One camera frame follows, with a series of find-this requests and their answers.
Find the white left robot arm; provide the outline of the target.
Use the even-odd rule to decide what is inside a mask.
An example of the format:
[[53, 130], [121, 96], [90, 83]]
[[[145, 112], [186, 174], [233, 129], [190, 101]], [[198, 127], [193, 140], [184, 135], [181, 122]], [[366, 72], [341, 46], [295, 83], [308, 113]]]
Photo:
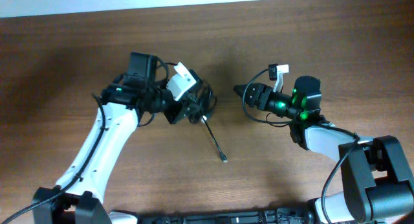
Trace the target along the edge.
[[140, 127], [144, 113], [162, 113], [175, 124], [193, 110], [202, 80], [181, 62], [175, 74], [156, 80], [168, 63], [150, 54], [132, 52], [124, 74], [96, 97], [96, 119], [66, 172], [52, 189], [38, 188], [32, 203], [35, 223], [138, 223], [128, 211], [104, 209], [108, 180], [128, 138]]

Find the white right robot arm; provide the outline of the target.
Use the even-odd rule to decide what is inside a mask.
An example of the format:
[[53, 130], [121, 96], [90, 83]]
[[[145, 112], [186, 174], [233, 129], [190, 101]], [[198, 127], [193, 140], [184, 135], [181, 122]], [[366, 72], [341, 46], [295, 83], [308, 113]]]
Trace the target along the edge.
[[291, 95], [250, 81], [235, 85], [242, 106], [255, 107], [286, 122], [290, 136], [307, 151], [336, 162], [332, 174], [341, 172], [342, 192], [308, 202], [306, 223], [375, 223], [413, 212], [413, 174], [396, 137], [362, 137], [331, 124], [320, 113], [320, 81], [312, 76], [296, 79]]

